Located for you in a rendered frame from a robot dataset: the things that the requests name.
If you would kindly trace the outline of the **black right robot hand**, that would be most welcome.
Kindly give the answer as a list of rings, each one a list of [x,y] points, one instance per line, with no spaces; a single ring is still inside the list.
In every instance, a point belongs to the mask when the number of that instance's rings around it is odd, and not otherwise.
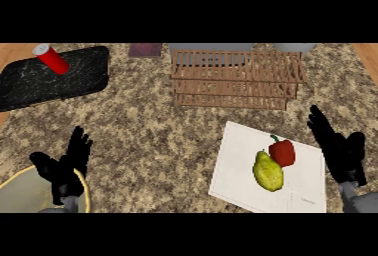
[[[316,105],[310,107],[307,126],[320,146],[334,180],[338,183],[352,182],[357,187],[365,186],[365,134],[353,132],[344,136],[337,133]]]

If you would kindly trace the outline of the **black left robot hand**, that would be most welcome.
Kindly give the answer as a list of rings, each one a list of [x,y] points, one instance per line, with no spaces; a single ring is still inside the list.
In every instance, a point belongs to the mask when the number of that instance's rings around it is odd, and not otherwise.
[[[84,129],[77,126],[69,143],[67,153],[55,160],[43,152],[33,152],[30,160],[37,168],[38,175],[52,183],[53,204],[64,204],[62,198],[68,196],[80,197],[84,193],[84,186],[75,171],[81,175],[87,174],[87,162],[90,156],[93,141],[84,133]]]

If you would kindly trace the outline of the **white placemat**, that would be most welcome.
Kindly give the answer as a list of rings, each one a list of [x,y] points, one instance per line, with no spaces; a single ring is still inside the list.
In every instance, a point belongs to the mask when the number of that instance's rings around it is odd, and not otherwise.
[[[326,212],[322,150],[292,142],[295,162],[284,168],[284,187],[270,192],[257,183],[253,165],[270,134],[235,122],[225,126],[208,194],[253,212]]]

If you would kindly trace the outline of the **green pear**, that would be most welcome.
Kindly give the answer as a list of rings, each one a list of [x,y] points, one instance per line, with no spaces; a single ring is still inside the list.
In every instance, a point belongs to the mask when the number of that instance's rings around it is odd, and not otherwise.
[[[270,192],[284,187],[284,171],[264,151],[258,151],[253,166],[253,174],[258,185]]]

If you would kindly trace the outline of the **brown wooden tiered shelf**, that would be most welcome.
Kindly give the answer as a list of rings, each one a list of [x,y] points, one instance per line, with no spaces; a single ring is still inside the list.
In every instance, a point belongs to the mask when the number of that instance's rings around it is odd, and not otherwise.
[[[171,86],[180,106],[285,110],[307,83],[300,52],[225,52],[225,65],[176,65]]]

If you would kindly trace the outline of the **red bell pepper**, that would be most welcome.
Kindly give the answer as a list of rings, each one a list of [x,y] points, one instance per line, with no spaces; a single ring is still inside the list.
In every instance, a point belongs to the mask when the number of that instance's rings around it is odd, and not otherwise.
[[[289,140],[279,140],[275,135],[270,135],[275,143],[269,146],[269,154],[281,167],[291,166],[295,162],[295,150]]]

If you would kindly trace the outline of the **grey plate with yellow rim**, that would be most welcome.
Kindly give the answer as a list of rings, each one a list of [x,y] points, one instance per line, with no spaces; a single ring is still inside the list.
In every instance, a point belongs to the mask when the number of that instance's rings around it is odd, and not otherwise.
[[[84,186],[78,197],[78,213],[92,210],[90,190],[84,176],[75,174]],[[53,204],[52,183],[38,175],[37,168],[30,166],[0,184],[0,213],[37,213],[46,208],[62,207]]]

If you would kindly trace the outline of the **black speckled cutting board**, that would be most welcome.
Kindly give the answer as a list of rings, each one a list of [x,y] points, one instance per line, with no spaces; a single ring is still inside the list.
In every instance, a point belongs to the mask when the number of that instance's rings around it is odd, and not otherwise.
[[[108,86],[109,49],[62,52],[69,70],[58,75],[38,58],[12,62],[0,73],[0,112],[102,91]]]

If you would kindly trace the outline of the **red can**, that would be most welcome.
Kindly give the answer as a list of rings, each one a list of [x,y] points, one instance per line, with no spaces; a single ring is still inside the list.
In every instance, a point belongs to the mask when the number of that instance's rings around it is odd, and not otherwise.
[[[69,64],[47,43],[34,47],[33,54],[58,75],[64,75],[68,72]]]

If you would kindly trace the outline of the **grey rounded object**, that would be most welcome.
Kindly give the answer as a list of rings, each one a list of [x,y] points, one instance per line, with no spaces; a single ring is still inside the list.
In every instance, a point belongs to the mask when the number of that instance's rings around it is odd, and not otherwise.
[[[306,54],[315,48],[315,43],[275,43],[273,46],[282,52]]]

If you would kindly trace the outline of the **dark purple square object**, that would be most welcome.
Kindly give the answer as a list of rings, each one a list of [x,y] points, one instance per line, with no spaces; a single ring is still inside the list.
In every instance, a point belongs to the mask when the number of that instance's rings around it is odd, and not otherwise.
[[[161,43],[131,43],[129,56],[134,58],[154,58],[161,56]]]

